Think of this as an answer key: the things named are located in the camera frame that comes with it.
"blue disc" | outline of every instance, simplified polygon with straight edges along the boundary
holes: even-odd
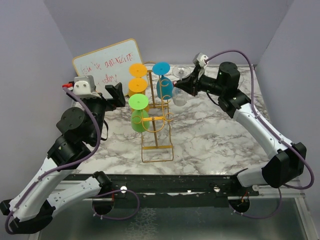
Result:
[[[170,71],[170,65],[165,61],[158,62],[153,66],[152,71],[156,75],[165,75]]]

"red object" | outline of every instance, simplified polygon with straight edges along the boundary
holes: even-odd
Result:
[[[66,87],[66,88],[71,88],[73,85],[72,83],[66,83],[66,84],[63,84],[62,87]]]

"orange disc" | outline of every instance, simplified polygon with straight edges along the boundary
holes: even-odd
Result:
[[[130,66],[129,72],[135,78],[141,78],[147,74],[147,68],[141,63],[134,63]]]
[[[129,82],[128,86],[129,92],[133,95],[145,91],[148,87],[148,83],[143,78],[134,78]]]

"gray wall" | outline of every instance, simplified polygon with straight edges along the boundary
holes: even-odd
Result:
[[[44,0],[74,57],[136,39],[144,61],[239,49],[257,64],[292,0]],[[211,63],[232,60],[230,54]]]
[[[320,1],[295,0],[257,66],[257,78],[272,123],[307,147],[315,173],[306,191],[320,233]],[[305,170],[303,181],[309,182]]]
[[[72,55],[42,0],[1,1],[0,201],[14,198],[59,136],[56,123],[70,106],[61,85],[74,77]],[[5,233],[0,239],[24,240]]]

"white marble surface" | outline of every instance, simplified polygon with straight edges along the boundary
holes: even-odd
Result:
[[[249,68],[239,67],[239,71],[241,73],[239,88],[250,96]],[[217,72],[217,67],[208,67],[206,70],[206,74],[214,78]],[[155,75],[152,76],[155,87],[158,79]],[[172,81],[177,80],[171,71],[166,76]],[[266,117],[267,111],[256,76],[254,76],[254,83],[254,102],[257,109]],[[151,99],[150,87],[146,95]],[[83,162],[75,172],[82,174],[105,171],[107,174],[228,175],[268,161],[263,149],[246,129],[214,105],[205,93],[201,92],[196,97],[189,96],[187,104],[182,107],[175,106],[173,101],[169,105],[170,112],[174,114],[171,122],[173,161],[142,162],[141,133],[131,128],[131,110],[127,104],[115,111],[106,112],[105,120],[109,125],[108,140],[102,141],[98,152]],[[160,114],[160,109],[152,109],[149,113],[150,116]],[[158,134],[160,144],[169,143],[168,129],[166,125]],[[106,136],[105,127],[102,136]],[[154,141],[153,133],[144,132],[143,136],[147,145]],[[145,160],[171,157],[166,149],[148,150],[146,153]]]

